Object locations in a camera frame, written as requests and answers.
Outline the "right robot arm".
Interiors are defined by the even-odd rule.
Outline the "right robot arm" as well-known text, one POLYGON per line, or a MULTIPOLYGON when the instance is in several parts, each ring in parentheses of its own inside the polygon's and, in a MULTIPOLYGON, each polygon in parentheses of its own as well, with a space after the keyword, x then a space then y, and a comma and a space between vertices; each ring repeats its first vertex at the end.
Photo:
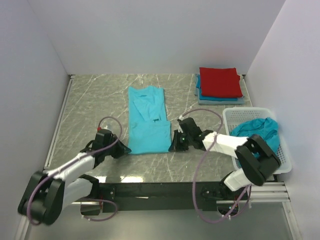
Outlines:
POLYGON ((219 134, 213 130, 202 131, 193 118, 178 120, 169 152, 185 152, 195 149, 217 152, 236 158, 241 167, 220 181, 219 193, 230 200, 237 191, 248 185, 262 186, 281 166, 281 160, 257 134, 250 137, 219 134))

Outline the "light blue t-shirt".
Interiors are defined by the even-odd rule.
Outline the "light blue t-shirt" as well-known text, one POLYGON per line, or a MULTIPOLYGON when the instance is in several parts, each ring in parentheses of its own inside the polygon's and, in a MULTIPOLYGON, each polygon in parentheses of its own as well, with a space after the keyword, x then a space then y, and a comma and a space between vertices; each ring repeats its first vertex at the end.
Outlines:
POLYGON ((167 120, 162 87, 128 89, 128 147, 132 155, 167 153, 171 122, 167 120))

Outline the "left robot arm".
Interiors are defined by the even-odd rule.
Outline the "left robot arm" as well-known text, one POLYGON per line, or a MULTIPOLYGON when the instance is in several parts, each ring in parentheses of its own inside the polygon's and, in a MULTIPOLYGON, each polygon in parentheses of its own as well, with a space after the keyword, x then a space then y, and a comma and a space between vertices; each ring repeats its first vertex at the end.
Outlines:
POLYGON ((34 225, 52 225, 62 210, 86 198, 102 200, 100 182, 86 173, 101 164, 107 156, 118 159, 131 152, 108 129, 99 129, 95 138, 70 161, 49 171, 36 171, 27 184, 17 212, 34 225))

